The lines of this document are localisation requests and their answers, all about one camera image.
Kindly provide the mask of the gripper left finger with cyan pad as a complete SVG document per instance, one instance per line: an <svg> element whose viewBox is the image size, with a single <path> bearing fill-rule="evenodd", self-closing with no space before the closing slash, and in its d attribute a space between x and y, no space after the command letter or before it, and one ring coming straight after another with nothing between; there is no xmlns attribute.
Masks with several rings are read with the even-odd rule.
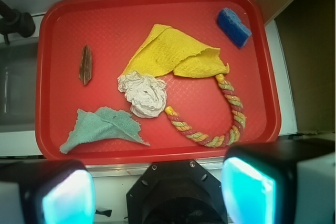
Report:
<svg viewBox="0 0 336 224"><path fill-rule="evenodd" d="M1 223L93 223L94 188L78 160L1 161Z"/></svg>

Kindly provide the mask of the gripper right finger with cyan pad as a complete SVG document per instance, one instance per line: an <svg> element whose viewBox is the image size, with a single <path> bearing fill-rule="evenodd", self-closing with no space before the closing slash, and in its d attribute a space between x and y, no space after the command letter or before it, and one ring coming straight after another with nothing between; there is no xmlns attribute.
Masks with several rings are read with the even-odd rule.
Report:
<svg viewBox="0 0 336 224"><path fill-rule="evenodd" d="M335 223L335 142L234 144L221 186L233 223Z"/></svg>

